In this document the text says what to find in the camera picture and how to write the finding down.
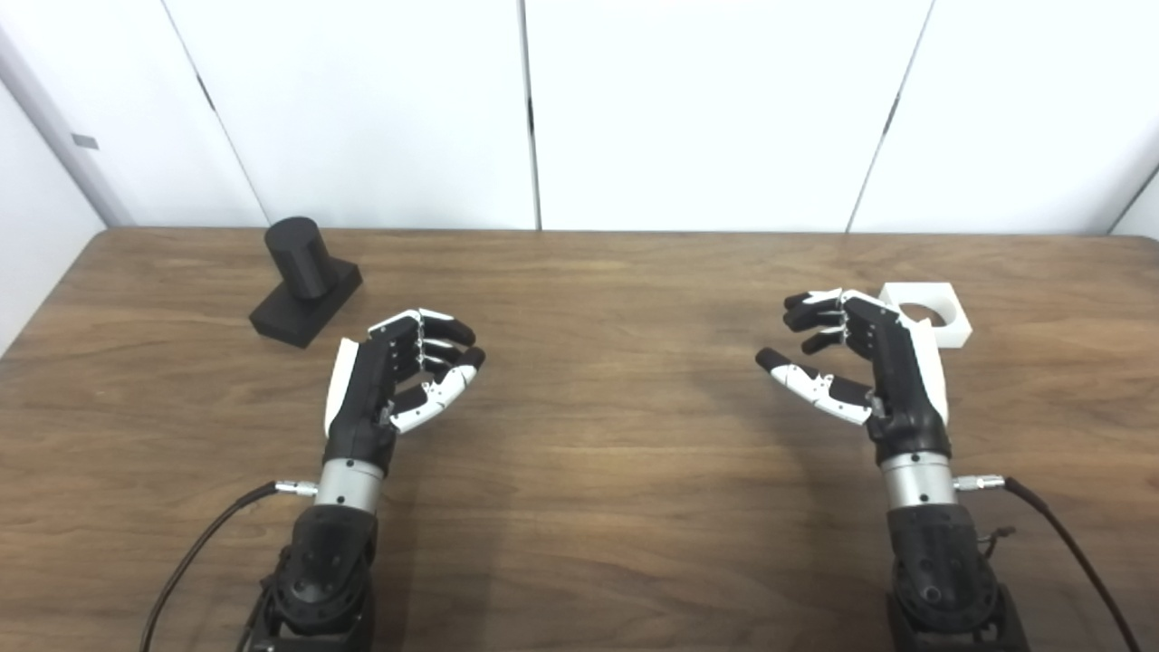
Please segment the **black and white right hand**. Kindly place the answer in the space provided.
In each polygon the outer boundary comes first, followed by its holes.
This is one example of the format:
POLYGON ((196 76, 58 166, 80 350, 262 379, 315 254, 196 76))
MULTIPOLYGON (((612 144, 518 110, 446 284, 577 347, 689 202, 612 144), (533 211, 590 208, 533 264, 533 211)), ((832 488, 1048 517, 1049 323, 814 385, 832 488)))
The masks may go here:
POLYGON ((766 375, 822 413, 865 427, 877 462, 952 457, 943 359, 930 321, 914 321, 857 290, 803 292, 783 306, 790 331, 810 331, 800 344, 803 354, 846 347, 870 364, 873 380, 858 383, 761 347, 756 364, 766 375))

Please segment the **black and white left hand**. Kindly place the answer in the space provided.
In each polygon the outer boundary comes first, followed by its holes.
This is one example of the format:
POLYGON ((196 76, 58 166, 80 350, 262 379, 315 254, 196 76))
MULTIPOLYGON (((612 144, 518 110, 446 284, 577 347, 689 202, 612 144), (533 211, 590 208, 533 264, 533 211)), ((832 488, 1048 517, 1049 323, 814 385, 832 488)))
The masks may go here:
POLYGON ((340 343, 322 461, 387 472, 398 438, 459 400, 484 365, 476 335, 452 315, 409 309, 340 343))

